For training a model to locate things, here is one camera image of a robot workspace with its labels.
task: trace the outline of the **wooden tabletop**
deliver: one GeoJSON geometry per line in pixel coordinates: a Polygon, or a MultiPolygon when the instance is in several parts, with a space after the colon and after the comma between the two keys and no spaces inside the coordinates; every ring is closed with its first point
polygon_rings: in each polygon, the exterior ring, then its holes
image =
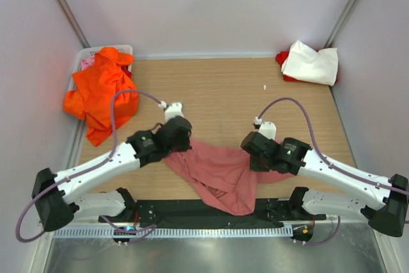
{"type": "MultiPolygon", "coordinates": [[[[280,66],[272,58],[185,59],[136,61],[132,77],[140,90],[166,102],[182,101],[185,117],[193,126],[192,137],[212,145],[239,148],[253,130],[252,122],[264,107],[279,97],[293,97],[307,109],[323,153],[353,165],[334,101],[328,86],[282,80],[280,66]]],[[[311,143],[307,124],[292,102],[279,102],[263,117],[277,126],[277,139],[295,137],[311,143]]],[[[151,129],[164,121],[154,101],[141,97],[137,114],[118,130],[124,141],[137,130],[151,129]]],[[[85,140],[80,163],[111,150],[112,136],[100,146],[85,140]]],[[[289,197],[294,187],[321,191],[335,188],[310,178],[259,184],[258,198],[289,197]]],[[[117,176],[94,192],[127,188],[135,199],[197,199],[193,188],[162,162],[117,176]]]]}

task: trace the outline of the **orange garment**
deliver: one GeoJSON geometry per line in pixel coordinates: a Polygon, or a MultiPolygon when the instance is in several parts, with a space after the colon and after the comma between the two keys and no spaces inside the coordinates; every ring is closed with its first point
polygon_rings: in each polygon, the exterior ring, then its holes
{"type": "MultiPolygon", "coordinates": [[[[72,74],[77,90],[69,91],[64,100],[64,111],[88,125],[87,139],[98,146],[112,134],[111,99],[121,90],[136,89],[121,66],[131,65],[133,55],[104,47],[95,54],[94,64],[72,74]]],[[[120,128],[137,111],[138,93],[124,93],[114,103],[115,124],[120,128]]]]}

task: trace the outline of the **white wall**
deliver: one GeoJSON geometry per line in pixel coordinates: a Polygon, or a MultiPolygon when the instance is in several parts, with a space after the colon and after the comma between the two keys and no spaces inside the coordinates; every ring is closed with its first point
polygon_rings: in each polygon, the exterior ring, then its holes
{"type": "Polygon", "coordinates": [[[137,57],[273,55],[323,47],[347,0],[67,0],[91,46],[137,57]]]}
{"type": "MultiPolygon", "coordinates": [[[[408,21],[408,0],[361,0],[336,42],[334,95],[352,152],[358,167],[386,176],[409,177],[408,21]]],[[[395,241],[406,262],[409,228],[395,241]]]]}
{"type": "MultiPolygon", "coordinates": [[[[34,244],[14,236],[36,173],[66,163],[75,120],[62,111],[80,50],[55,0],[0,0],[0,271],[27,272],[34,244]]],[[[23,223],[34,235],[38,216],[23,223]]]]}

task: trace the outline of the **white cloth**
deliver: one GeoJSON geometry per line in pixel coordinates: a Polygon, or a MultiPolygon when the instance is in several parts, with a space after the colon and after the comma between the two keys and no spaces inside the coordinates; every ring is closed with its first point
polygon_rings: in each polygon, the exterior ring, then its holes
{"type": "Polygon", "coordinates": [[[337,78],[338,54],[336,48],[316,52],[300,41],[289,49],[287,60],[282,64],[283,75],[300,81],[315,82],[333,86],[337,78]]]}

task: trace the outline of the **folded red fabric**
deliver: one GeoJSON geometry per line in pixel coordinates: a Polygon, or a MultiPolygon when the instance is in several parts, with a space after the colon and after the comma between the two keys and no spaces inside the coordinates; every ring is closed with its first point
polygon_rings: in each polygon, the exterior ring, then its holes
{"type": "Polygon", "coordinates": [[[250,155],[241,149],[212,146],[192,140],[192,149],[172,153],[164,162],[190,183],[204,203],[233,215],[254,211],[257,183],[274,183],[292,177],[276,171],[250,170],[250,155]]]}
{"type": "MultiPolygon", "coordinates": [[[[278,64],[280,64],[280,67],[282,66],[282,64],[287,60],[289,55],[289,51],[282,51],[279,54],[277,54],[275,56],[275,60],[278,62],[278,64]]],[[[284,81],[290,81],[290,82],[294,82],[294,81],[298,81],[298,82],[306,82],[306,81],[302,81],[302,80],[298,80],[295,78],[292,78],[290,76],[286,76],[286,75],[282,75],[282,79],[284,81]]]]}

